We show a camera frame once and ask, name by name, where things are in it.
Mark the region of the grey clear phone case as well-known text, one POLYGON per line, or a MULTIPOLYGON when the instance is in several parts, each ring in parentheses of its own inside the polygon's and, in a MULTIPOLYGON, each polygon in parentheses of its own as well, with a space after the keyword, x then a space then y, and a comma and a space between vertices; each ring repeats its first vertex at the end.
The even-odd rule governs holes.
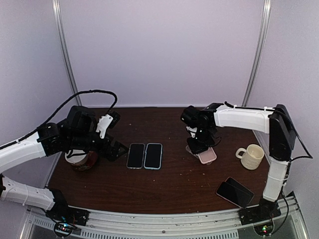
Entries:
POLYGON ((189 152, 192 156, 196 157, 197 159, 199 158, 197 154, 193 154, 192 151, 190 150, 189 146, 186 146, 186 151, 189 152))

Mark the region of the pink phone case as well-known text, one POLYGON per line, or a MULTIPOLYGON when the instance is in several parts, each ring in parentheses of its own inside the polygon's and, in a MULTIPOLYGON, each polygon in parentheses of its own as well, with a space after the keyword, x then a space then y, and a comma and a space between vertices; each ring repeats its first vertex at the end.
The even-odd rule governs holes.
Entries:
POLYGON ((217 155, 212 147, 209 147, 206 151, 198 154, 201 164, 210 164, 217 159, 217 155))

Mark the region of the dark smartphone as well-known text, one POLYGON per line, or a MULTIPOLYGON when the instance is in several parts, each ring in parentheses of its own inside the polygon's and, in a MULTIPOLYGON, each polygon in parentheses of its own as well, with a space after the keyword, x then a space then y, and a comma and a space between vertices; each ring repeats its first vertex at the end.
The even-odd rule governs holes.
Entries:
POLYGON ((251 190, 249 190, 247 187, 243 186, 241 183, 239 183, 238 181, 236 181, 235 179, 231 177, 228 177, 224 182, 234 186, 236 189, 243 192, 245 196, 245 199, 244 199, 245 204, 243 208, 246 208, 251 203, 252 199, 254 198, 254 193, 251 190))

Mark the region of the pink edged smartphone bottom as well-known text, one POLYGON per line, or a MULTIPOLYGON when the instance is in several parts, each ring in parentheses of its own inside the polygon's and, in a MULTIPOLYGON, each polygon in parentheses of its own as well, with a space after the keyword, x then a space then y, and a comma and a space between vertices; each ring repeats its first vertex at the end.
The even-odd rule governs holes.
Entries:
POLYGON ((216 194, 240 208, 243 208, 245 204, 243 192, 226 182, 220 184, 216 190, 216 194))

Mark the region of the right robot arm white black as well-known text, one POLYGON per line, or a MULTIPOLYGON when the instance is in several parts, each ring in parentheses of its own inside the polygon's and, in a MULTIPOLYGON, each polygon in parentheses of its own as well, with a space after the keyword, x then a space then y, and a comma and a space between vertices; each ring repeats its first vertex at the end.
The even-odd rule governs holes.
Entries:
POLYGON ((228 102, 211 103, 201 110, 188 106, 180 119, 190 134, 186 142, 193 154, 217 145, 214 135, 219 127, 242 128, 268 134, 271 163, 263 196, 255 212, 259 219, 267 219, 275 211, 274 204, 288 174, 297 137, 286 107, 278 104, 274 108, 247 108, 228 102))

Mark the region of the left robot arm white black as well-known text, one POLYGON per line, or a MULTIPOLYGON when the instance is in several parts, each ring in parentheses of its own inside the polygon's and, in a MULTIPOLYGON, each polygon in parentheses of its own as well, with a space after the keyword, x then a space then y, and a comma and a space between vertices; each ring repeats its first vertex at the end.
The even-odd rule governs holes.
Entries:
MULTIPOLYGON (((66 119, 59 123, 45 123, 25 139, 17 139, 0 147, 0 170, 4 172, 27 161, 49 157, 59 152, 72 163, 84 159, 90 152, 111 162, 129 149, 107 130, 120 119, 117 112, 107 113, 99 119, 91 109, 73 106, 66 119)), ((72 216, 62 192, 40 189, 0 177, 0 199, 52 211, 61 221, 72 216)))

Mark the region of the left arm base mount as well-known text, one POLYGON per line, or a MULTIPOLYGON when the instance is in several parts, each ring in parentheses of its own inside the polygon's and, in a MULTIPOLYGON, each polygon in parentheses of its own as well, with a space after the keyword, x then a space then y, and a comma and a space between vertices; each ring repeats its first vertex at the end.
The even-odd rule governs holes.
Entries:
POLYGON ((45 215, 54 222, 53 232, 58 238, 64 239, 78 230, 77 226, 86 226, 89 211, 73 208, 68 205, 60 190, 49 189, 53 195, 54 205, 50 210, 44 210, 45 215))

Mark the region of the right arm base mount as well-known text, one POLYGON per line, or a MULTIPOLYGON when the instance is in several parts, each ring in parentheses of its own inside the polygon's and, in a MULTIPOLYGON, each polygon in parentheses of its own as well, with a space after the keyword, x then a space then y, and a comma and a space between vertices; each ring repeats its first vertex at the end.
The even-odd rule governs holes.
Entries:
POLYGON ((271 202, 261 198, 259 204, 250 208, 240 209, 241 225, 254 225, 254 231, 262 237, 269 237, 275 230, 274 217, 280 216, 278 202, 271 202))

